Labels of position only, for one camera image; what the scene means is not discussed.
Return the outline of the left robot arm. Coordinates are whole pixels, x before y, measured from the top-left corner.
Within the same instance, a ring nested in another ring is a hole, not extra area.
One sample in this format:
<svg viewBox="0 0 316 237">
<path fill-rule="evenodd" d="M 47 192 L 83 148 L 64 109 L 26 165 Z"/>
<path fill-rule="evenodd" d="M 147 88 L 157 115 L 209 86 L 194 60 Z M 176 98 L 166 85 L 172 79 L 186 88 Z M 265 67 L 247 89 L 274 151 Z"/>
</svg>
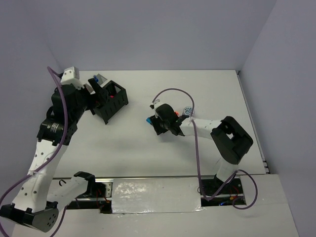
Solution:
<svg viewBox="0 0 316 237">
<path fill-rule="evenodd" d="M 70 181 L 49 193 L 56 168 L 77 131 L 77 124 L 87 110 L 103 108 L 111 101 L 106 86 L 89 79 L 86 85 L 58 83 L 51 96 L 52 106 L 46 113 L 37 135 L 36 152 L 21 189 L 11 204 L 0 208 L 1 217 L 41 232 L 49 232 L 57 223 L 61 210 L 79 196 L 104 197 L 106 185 L 96 182 L 91 173 L 78 171 Z"/>
</svg>

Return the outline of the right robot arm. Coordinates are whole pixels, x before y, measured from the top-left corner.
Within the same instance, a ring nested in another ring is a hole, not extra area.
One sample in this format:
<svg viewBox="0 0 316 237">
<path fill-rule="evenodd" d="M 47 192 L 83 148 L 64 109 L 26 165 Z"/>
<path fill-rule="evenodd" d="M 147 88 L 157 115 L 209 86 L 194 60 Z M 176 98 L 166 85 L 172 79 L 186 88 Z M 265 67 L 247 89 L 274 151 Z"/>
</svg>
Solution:
<svg viewBox="0 0 316 237">
<path fill-rule="evenodd" d="M 215 189 L 226 193 L 231 187 L 229 179 L 253 145 L 253 139 L 231 116 L 222 120 L 206 120 L 177 115 L 166 103 L 152 103 L 154 115 L 150 121 L 157 135 L 171 132 L 175 136 L 197 136 L 210 139 L 215 143 L 223 161 L 215 175 Z"/>
</svg>

